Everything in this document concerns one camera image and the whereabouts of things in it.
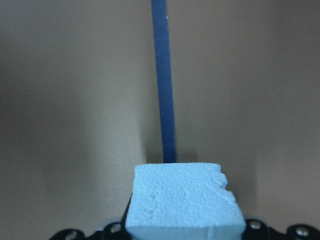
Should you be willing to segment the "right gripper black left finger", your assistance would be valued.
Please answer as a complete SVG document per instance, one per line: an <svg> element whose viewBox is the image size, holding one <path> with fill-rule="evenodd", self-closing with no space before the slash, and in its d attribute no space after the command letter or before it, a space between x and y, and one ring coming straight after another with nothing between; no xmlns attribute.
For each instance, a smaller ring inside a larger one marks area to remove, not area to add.
<svg viewBox="0 0 320 240"><path fill-rule="evenodd" d="M79 229L68 228L55 233L50 240L129 240L130 234L121 221L114 221L86 236Z"/></svg>

